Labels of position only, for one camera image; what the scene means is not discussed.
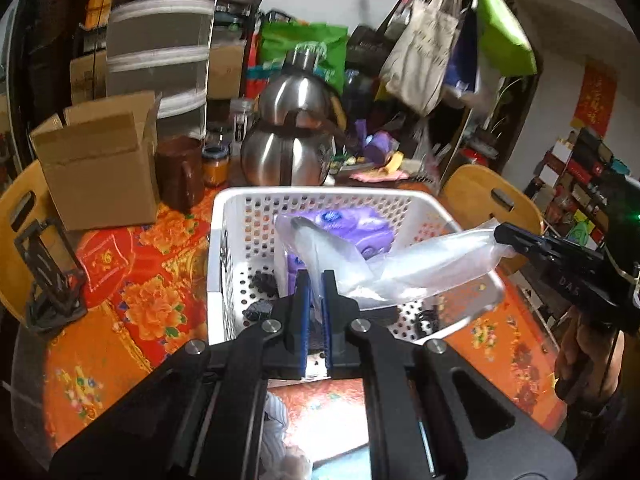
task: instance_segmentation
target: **orange floral tablecloth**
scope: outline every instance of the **orange floral tablecloth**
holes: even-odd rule
[[[44,412],[53,449],[186,341],[207,338],[205,269],[215,195],[207,190],[188,215],[161,205],[151,226],[92,231],[82,238],[77,254],[88,277],[84,298],[89,313],[50,343],[46,363]],[[505,301],[494,312],[448,341],[536,421],[549,431],[558,427],[563,404],[552,388],[556,355],[512,285],[507,284]],[[310,388],[320,388],[321,394],[310,395]],[[358,381],[286,386],[276,393],[290,410],[289,442],[307,436],[312,442],[309,423],[318,423],[318,413],[333,420],[330,403],[344,399],[365,430],[355,431],[349,442],[366,435]],[[338,414],[336,427],[344,427],[340,418],[345,411],[331,413]],[[329,452],[333,448],[314,456]]]

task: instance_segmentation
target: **green bag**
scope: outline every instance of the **green bag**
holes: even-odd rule
[[[479,46],[505,77],[538,72],[536,57],[520,23],[504,0],[478,0]]]
[[[338,92],[344,86],[348,29],[326,23],[265,23],[260,32],[260,63],[265,68],[282,66],[289,50],[312,47],[318,54],[316,73]]]

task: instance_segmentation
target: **chair back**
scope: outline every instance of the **chair back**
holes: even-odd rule
[[[33,275],[15,248],[14,240],[34,220],[42,222],[57,214],[37,160],[0,196],[0,303],[23,324]],[[42,240],[60,268],[68,268],[70,258],[55,230],[47,229]]]
[[[461,166],[440,193],[443,205],[463,229],[472,229],[495,218],[510,222],[535,235],[542,235],[540,210],[495,171],[478,164]],[[508,274],[526,263],[524,256],[503,258],[500,266]]]

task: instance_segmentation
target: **silver bolt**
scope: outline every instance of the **silver bolt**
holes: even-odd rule
[[[442,339],[429,339],[427,341],[427,348],[434,354],[444,354],[447,349],[447,343]]]
[[[187,354],[190,355],[200,355],[204,352],[204,349],[207,347],[207,344],[202,339],[192,339],[191,341],[187,341],[187,344],[184,346]]]
[[[267,334],[275,334],[276,332],[279,332],[281,328],[282,328],[282,323],[279,322],[277,319],[267,319],[262,322],[262,329]]]
[[[351,328],[356,332],[368,332],[371,322],[368,319],[354,319],[351,321]]]

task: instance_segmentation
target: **perforated basket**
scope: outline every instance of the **perforated basket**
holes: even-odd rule
[[[242,312],[258,299],[256,271],[273,272],[278,213],[324,208],[371,206],[394,230],[392,247],[405,247],[427,238],[460,231],[460,226],[432,196],[405,190],[351,187],[238,187],[219,193],[211,220],[207,271],[209,343],[235,338],[248,325]],[[443,338],[467,325],[502,301],[504,286],[492,271],[458,286],[439,298],[400,305],[399,321],[389,326],[397,338],[417,343]],[[440,329],[418,339],[415,316],[437,305]]]

